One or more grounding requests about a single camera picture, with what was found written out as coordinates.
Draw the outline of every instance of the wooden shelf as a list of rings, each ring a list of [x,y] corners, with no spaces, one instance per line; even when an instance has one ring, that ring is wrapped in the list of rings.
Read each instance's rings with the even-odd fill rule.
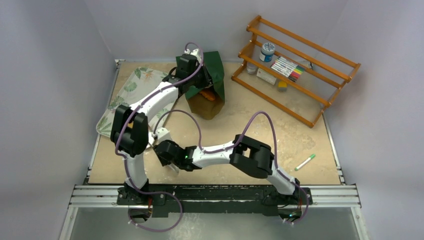
[[[343,72],[341,72],[340,70],[337,70],[331,66],[329,66],[328,64],[315,59],[305,53],[303,53],[300,50],[295,49],[292,46],[289,46],[287,44],[285,44],[284,42],[260,31],[257,27],[259,26],[259,24],[265,24],[293,39],[296,39],[299,42],[302,42],[318,51],[320,51],[321,53],[324,53],[330,57],[332,57],[333,59],[340,61],[350,67],[352,67],[352,71],[350,72],[350,74],[345,74]],[[323,48],[321,46],[319,46],[316,43],[313,43],[287,29],[284,29],[268,20],[263,19],[260,15],[256,16],[248,25],[246,30],[248,32],[252,33],[252,36],[250,38],[250,41],[241,49],[241,51],[238,53],[238,57],[243,59],[243,64],[240,66],[240,68],[235,71],[235,73],[232,75],[231,79],[236,81],[237,83],[241,84],[242,86],[246,87],[247,89],[251,90],[252,92],[254,92],[255,94],[259,95],[260,97],[264,98],[265,100],[267,100],[268,102],[270,102],[271,104],[275,105],[276,107],[282,109],[283,111],[285,111],[286,113],[292,115],[293,117],[295,117],[296,119],[298,119],[299,121],[301,121],[302,123],[306,124],[307,126],[309,126],[310,128],[312,128],[315,123],[318,121],[318,119],[321,117],[321,115],[323,114],[324,110],[327,109],[329,106],[331,106],[331,104],[334,102],[334,100],[336,99],[336,97],[338,96],[338,94],[340,93],[341,89],[345,86],[345,84],[349,83],[352,78],[356,75],[356,73],[359,70],[359,67],[361,66],[360,63],[355,63],[343,56],[340,56],[326,48]],[[323,97],[319,96],[318,94],[314,93],[312,90],[310,89],[306,89],[305,87],[299,85],[296,82],[291,81],[290,79],[288,79],[287,77],[279,74],[278,72],[272,70],[271,68],[269,68],[268,66],[263,65],[261,62],[256,61],[254,59],[252,59],[252,55],[253,55],[253,51],[255,46],[258,47],[262,47],[262,43],[257,41],[258,36],[276,44],[277,46],[282,47],[285,50],[288,50],[289,52],[313,63],[316,66],[321,67],[322,69],[332,73],[333,75],[341,78],[343,80],[343,83],[338,83],[324,75],[322,75],[321,73],[314,71],[313,69],[308,68],[307,66],[304,66],[300,63],[298,63],[297,61],[293,60],[292,58],[282,54],[281,52],[275,51],[274,55],[278,56],[278,57],[284,57],[290,61],[292,61],[293,63],[303,67],[305,69],[305,72],[307,72],[308,74],[322,80],[323,82],[335,87],[334,93],[331,95],[331,97],[329,99],[324,99]],[[303,116],[299,115],[298,113],[290,110],[289,108],[287,108],[286,106],[284,106],[283,104],[277,102],[275,99],[273,99],[271,96],[268,96],[266,94],[264,94],[263,92],[257,90],[255,87],[249,85],[248,83],[246,83],[245,81],[243,81],[242,79],[240,79],[238,76],[240,75],[240,73],[243,71],[244,68],[246,68],[246,64],[247,63],[251,63],[255,66],[257,66],[260,69],[263,69],[264,71],[266,71],[267,73],[269,73],[270,75],[276,77],[278,80],[280,81],[284,81],[286,82],[288,85],[292,86],[293,88],[301,91],[302,93],[306,94],[307,96],[315,99],[316,101],[318,101],[320,104],[322,104],[322,108],[321,111],[319,112],[319,114],[315,117],[315,119],[313,121],[309,121],[306,118],[304,118]]]

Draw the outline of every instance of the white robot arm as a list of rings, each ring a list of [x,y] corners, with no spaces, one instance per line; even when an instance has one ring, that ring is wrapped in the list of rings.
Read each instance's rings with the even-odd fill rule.
[[[120,105],[116,109],[110,136],[115,144],[117,143],[119,132],[123,128],[124,122],[128,119],[130,112],[135,110],[142,102],[145,102],[145,99],[149,98],[137,110],[137,114],[131,120],[133,122],[132,129],[127,128],[125,130],[119,144],[120,152],[127,157],[127,171],[135,187],[138,189],[141,189],[148,180],[144,168],[143,152],[147,147],[149,139],[149,120],[166,105],[174,102],[182,94],[187,92],[190,86],[194,85],[199,88],[207,87],[210,84],[208,74],[204,70],[186,84],[173,86],[173,83],[184,77],[178,77],[178,75],[189,73],[190,69],[193,68],[193,65],[190,65],[190,63],[198,62],[196,50],[191,54],[184,54],[183,57],[186,58],[185,62],[187,63],[185,65],[183,64],[183,67],[177,67],[176,75],[169,75],[164,78],[163,82],[152,91],[152,93],[160,91],[159,93],[150,96],[151,93],[130,106]],[[234,140],[221,145],[204,148],[199,146],[182,148],[172,141],[170,133],[166,128],[161,127],[157,129],[155,135],[156,145],[153,149],[163,166],[170,165],[182,170],[193,171],[211,165],[231,164],[251,177],[267,179],[282,195],[292,195],[295,191],[295,186],[292,184],[295,182],[295,178],[288,175],[281,167],[276,169],[271,147],[263,142],[244,136],[237,146],[225,150],[229,146],[234,145],[239,139],[239,135],[236,135]],[[249,155],[245,155],[247,149],[250,149]]]

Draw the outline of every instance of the floral cloth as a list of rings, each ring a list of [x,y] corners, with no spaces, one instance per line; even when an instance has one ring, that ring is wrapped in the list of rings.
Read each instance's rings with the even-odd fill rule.
[[[141,100],[153,91],[167,75],[168,74],[165,72],[147,67],[136,68],[131,76],[129,76],[123,87],[119,90],[116,97],[112,99],[106,111],[103,113],[103,116],[98,121],[95,127],[97,132],[103,136],[110,137],[116,108],[121,104],[131,105]],[[165,106],[155,117],[153,117],[153,119],[149,121],[148,125],[151,129],[155,127],[162,114],[172,109],[174,103],[175,102]],[[167,116],[162,118],[159,123],[159,127],[164,124],[166,118]]]

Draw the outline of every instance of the black mounting plate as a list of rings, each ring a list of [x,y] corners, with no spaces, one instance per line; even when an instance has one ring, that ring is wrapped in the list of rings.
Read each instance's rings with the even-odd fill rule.
[[[184,213],[255,213],[264,216],[279,216],[278,205],[297,205],[299,189],[293,195],[279,194],[272,185],[220,185],[220,184],[147,184],[145,192],[168,192],[175,195],[182,204]],[[313,203],[311,190],[309,204]],[[125,185],[118,189],[118,205],[147,205],[148,195],[136,192]],[[152,217],[166,218],[168,213],[179,213],[175,199],[166,194],[153,194]],[[302,202],[307,196],[300,193]]]

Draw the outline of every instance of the gray wall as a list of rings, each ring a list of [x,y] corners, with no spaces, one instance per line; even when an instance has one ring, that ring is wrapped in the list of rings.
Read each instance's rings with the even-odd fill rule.
[[[423,8],[420,0],[349,0],[323,45],[362,63],[326,116],[376,240],[424,236]]]
[[[322,44],[347,0],[85,0],[116,59],[173,60],[186,42],[238,60],[247,24],[265,19]],[[291,38],[284,41],[298,46]],[[307,49],[307,54],[315,54]]]
[[[83,0],[0,3],[1,239],[57,239],[114,60]]]

